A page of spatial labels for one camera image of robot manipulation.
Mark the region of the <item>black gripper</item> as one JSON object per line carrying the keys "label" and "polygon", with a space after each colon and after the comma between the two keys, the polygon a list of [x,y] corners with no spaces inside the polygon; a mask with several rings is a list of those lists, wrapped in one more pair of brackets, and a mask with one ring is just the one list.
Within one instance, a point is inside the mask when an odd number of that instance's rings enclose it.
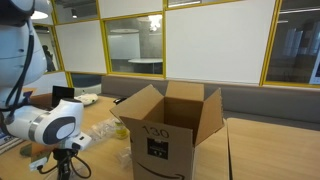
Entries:
{"label": "black gripper", "polygon": [[57,161],[57,180],[69,180],[71,174],[71,159],[76,155],[72,149],[55,149],[53,158]]}

